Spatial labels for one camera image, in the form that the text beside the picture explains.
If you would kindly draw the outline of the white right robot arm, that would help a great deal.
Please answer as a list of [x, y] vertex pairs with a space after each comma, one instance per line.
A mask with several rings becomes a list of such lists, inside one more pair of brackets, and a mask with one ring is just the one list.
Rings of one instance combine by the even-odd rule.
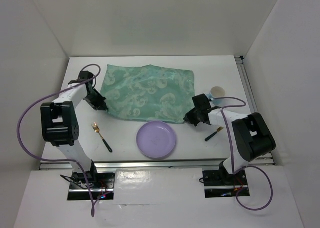
[[258, 112], [236, 113], [230, 108], [245, 107], [247, 103], [235, 97], [209, 99], [205, 94], [192, 98], [194, 108], [184, 120], [194, 126], [200, 122], [223, 127], [227, 131], [230, 157], [219, 164], [217, 178], [230, 184], [250, 162], [276, 148], [276, 141], [264, 118]]

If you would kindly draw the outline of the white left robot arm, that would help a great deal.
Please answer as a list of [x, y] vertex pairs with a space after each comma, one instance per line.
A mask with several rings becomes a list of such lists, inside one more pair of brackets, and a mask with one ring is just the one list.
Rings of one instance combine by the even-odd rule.
[[80, 126], [75, 110], [82, 100], [94, 110], [108, 110], [106, 98], [94, 88], [92, 81], [81, 85], [81, 82], [93, 77], [93, 73], [81, 71], [78, 79], [69, 82], [68, 91], [40, 107], [44, 140], [57, 147], [70, 160], [73, 177], [88, 188], [97, 185], [99, 176], [94, 162], [79, 142]]

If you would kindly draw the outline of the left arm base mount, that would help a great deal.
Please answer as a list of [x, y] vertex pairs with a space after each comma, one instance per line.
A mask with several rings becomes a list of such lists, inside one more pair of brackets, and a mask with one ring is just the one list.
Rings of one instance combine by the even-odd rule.
[[[90, 182], [89, 186], [94, 200], [113, 200], [115, 187], [115, 172], [103, 172], [97, 174], [97, 181]], [[61, 178], [69, 182], [68, 201], [90, 200], [87, 185], [82, 181], [77, 181], [74, 174], [72, 176], [60, 175]]]

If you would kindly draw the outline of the teal patterned satin cloth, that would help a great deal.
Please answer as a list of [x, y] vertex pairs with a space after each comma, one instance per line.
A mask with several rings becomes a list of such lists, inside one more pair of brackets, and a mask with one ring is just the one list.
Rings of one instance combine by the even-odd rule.
[[182, 124], [193, 108], [195, 75], [191, 70], [155, 65], [109, 64], [101, 86], [108, 114], [130, 121]]

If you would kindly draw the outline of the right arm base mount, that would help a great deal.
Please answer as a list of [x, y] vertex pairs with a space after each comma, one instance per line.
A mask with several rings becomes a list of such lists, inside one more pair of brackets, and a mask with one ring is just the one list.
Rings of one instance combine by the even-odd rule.
[[235, 197], [238, 191], [239, 196], [250, 196], [245, 171], [223, 179], [218, 170], [203, 170], [199, 182], [204, 185], [206, 198]]

